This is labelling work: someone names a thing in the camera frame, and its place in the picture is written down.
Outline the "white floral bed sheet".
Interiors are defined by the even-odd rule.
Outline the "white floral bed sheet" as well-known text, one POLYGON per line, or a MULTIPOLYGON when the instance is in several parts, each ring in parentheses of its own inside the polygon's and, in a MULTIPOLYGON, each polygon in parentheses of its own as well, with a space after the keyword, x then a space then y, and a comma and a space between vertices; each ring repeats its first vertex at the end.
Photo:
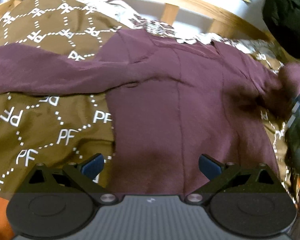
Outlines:
POLYGON ((277 59, 283 53, 281 47, 275 42, 230 39, 217 33, 192 33, 187 27, 177 31, 166 22, 142 17, 123 0, 81 0, 80 2, 87 5, 89 9, 109 16, 130 29, 145 29, 154 35, 176 38, 179 43, 195 44, 200 42, 210 44, 211 41, 218 41, 231 45, 245 54, 265 54, 277 59))

